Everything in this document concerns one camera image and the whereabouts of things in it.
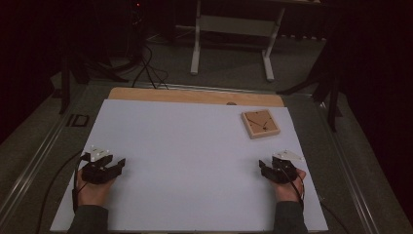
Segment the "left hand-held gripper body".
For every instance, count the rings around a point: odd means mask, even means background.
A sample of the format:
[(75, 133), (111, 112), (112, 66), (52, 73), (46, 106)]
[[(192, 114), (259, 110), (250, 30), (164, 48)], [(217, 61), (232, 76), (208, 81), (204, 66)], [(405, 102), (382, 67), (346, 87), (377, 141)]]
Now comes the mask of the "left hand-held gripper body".
[(83, 181), (92, 184), (103, 184), (112, 179), (109, 177), (107, 166), (99, 167), (96, 163), (100, 158), (108, 155), (111, 155), (108, 150), (101, 149), (94, 145), (90, 147), (90, 152), (86, 155), (85, 158), (87, 164), (82, 168)]

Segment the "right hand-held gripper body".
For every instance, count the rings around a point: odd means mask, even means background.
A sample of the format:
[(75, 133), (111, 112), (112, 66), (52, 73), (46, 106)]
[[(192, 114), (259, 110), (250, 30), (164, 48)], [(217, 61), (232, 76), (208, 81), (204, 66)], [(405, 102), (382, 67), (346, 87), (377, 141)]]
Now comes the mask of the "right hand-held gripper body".
[(275, 183), (286, 184), (298, 177), (293, 162), (304, 162), (304, 157), (290, 150), (282, 150), (272, 155), (272, 167), (276, 173)]

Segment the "wooden picture frame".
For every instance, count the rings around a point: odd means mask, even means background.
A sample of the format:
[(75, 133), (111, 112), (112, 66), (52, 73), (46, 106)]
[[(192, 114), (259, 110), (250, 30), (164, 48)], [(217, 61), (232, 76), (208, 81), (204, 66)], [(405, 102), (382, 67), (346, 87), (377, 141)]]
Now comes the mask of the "wooden picture frame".
[(269, 109), (243, 112), (241, 117), (251, 139), (272, 137), (281, 132)]

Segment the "person's left hand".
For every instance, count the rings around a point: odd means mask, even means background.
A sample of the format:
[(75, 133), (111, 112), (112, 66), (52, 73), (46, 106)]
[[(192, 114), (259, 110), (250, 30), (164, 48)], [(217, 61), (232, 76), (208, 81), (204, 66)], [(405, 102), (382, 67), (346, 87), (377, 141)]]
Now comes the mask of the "person's left hand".
[(77, 198), (79, 206), (100, 206), (103, 207), (108, 198), (110, 188), (115, 182), (111, 179), (103, 184), (92, 184), (83, 181), (83, 171), (80, 170), (77, 174)]

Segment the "person's right hand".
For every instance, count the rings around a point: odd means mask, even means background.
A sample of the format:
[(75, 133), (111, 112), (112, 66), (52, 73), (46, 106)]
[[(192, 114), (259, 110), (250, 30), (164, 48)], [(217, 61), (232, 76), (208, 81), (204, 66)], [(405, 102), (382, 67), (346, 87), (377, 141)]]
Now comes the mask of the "person's right hand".
[(271, 182), (278, 202), (299, 203), (301, 201), (305, 190), (304, 178), (306, 177), (306, 173), (300, 169), (297, 169), (296, 172), (297, 178), (293, 181), (293, 184), (277, 184)]

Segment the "black floor socket plate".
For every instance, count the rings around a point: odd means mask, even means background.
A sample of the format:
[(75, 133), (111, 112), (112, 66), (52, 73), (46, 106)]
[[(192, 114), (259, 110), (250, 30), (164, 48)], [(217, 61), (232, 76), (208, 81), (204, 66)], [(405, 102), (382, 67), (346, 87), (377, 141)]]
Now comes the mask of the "black floor socket plate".
[(71, 114), (66, 122), (66, 127), (83, 128), (87, 127), (90, 121), (89, 115)]

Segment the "black metal stand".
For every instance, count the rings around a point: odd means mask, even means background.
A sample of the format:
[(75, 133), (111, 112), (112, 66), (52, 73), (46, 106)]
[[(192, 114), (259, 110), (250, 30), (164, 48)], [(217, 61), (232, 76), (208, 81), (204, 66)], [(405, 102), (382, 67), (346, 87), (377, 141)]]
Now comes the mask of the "black metal stand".
[(109, 80), (115, 82), (127, 82), (127, 79), (121, 78), (117, 75), (117, 72), (133, 68), (135, 64), (136, 59), (133, 58), (126, 64), (106, 68), (97, 61), (94, 61), (80, 53), (63, 55), (61, 57), (60, 87), (54, 92), (54, 96), (61, 100), (59, 113), (63, 114), (70, 104), (71, 75), (74, 76), (77, 83), (87, 84), (90, 81), (90, 76), (87, 69), (90, 68)]

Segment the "black tripod stand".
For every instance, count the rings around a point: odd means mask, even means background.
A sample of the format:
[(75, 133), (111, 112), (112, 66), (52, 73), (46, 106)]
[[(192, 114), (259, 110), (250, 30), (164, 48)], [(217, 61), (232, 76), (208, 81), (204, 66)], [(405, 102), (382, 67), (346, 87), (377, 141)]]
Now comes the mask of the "black tripod stand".
[(306, 87), (317, 84), (316, 89), (312, 94), (314, 102), (328, 101), (327, 124), (333, 133), (336, 133), (335, 117), (338, 110), (337, 101), (339, 94), (340, 78), (337, 72), (334, 71), (337, 65), (337, 59), (334, 57), (334, 46), (330, 40), (327, 40), (310, 70), (306, 80), (291, 88), (278, 91), (279, 95), (291, 95)]

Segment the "wooden table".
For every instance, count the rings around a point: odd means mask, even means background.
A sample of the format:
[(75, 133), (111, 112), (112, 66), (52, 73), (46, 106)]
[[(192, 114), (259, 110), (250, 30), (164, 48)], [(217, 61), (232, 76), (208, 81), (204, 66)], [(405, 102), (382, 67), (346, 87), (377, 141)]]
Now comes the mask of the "wooden table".
[(208, 104), (228, 104), (284, 107), (277, 95), (225, 93), (213, 91), (160, 90), (116, 87), (111, 90), (109, 99), (188, 102)]

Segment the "black equipment tower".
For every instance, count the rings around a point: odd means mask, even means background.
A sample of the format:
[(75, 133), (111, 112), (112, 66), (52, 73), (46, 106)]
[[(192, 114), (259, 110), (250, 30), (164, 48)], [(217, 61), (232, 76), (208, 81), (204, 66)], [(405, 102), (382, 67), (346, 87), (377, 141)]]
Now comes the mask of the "black equipment tower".
[(144, 44), (147, 3), (146, 0), (126, 0), (127, 5), (127, 47), (125, 57), (139, 60)]

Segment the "metal floor rail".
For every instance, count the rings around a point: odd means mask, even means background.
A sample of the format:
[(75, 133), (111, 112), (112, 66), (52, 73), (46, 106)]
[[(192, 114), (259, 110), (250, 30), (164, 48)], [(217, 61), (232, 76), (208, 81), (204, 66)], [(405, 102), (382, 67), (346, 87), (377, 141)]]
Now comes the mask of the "metal floor rail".
[(40, 106), (0, 144), (0, 226), (19, 206), (72, 112)]
[[(246, 89), (230, 89), (230, 88), (216, 88), (216, 87), (206, 87), (206, 86), (190, 86), (190, 85), (177, 85), (177, 84), (166, 84), (166, 85), (155, 85), (147, 82), (138, 82), (134, 85), (135, 88), (144, 89), (156, 89), (156, 90), (179, 90), (179, 91), (205, 91), (205, 92), (218, 92), (218, 93), (242, 93), (242, 94), (262, 94), (262, 95), (275, 95), (276, 91), (264, 91), (264, 90), (246, 90)], [(300, 96), (310, 96), (314, 92), (315, 88), (306, 88), (299, 90), (293, 95)]]
[(373, 187), (368, 165), (374, 164), (375, 158), (364, 133), (348, 107), (339, 108), (336, 131), (327, 123), (327, 104), (317, 103), (317, 109), (333, 149), (332, 159), (339, 176), (337, 184), (329, 185), (334, 191), (321, 201), (321, 206), (341, 225), (343, 233), (380, 234), (373, 207), (368, 204), (367, 191)]

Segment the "white metal desk frame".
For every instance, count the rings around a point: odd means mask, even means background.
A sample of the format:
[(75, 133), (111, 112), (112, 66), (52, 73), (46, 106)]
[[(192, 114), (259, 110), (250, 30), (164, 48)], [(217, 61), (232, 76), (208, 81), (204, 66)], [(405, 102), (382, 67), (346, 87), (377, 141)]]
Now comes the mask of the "white metal desk frame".
[(200, 54), (201, 54), (201, 32), (219, 32), (239, 35), (261, 36), (269, 39), (269, 44), (262, 51), (266, 79), (268, 82), (275, 81), (273, 66), (270, 55), (278, 36), (282, 24), (282, 18), (285, 7), (281, 7), (274, 21), (259, 19), (237, 19), (219, 16), (210, 16), (202, 14), (202, 0), (197, 0), (196, 18), (195, 18), (195, 43), (190, 67), (190, 73), (197, 75), (199, 73)]

